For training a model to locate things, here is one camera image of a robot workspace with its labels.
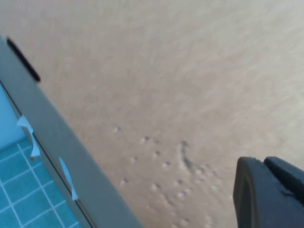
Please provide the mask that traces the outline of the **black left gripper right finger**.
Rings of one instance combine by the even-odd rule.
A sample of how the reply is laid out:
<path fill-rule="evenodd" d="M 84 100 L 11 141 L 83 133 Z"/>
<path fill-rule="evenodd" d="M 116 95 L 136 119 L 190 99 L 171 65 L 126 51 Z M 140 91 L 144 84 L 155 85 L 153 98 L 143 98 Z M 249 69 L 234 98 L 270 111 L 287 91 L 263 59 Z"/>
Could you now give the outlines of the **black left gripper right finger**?
<path fill-rule="evenodd" d="M 264 159 L 264 164 L 272 174 L 293 193 L 294 197 L 304 203 L 304 171 L 275 156 Z"/>

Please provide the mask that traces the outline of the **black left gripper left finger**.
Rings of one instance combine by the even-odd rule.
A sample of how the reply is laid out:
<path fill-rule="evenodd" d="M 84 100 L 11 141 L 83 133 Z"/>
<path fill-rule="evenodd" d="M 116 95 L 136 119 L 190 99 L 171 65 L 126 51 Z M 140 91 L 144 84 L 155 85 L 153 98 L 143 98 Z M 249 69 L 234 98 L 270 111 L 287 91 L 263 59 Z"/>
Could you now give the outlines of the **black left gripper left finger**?
<path fill-rule="evenodd" d="M 304 204 L 254 157 L 237 161 L 233 201 L 239 228 L 304 226 Z"/>

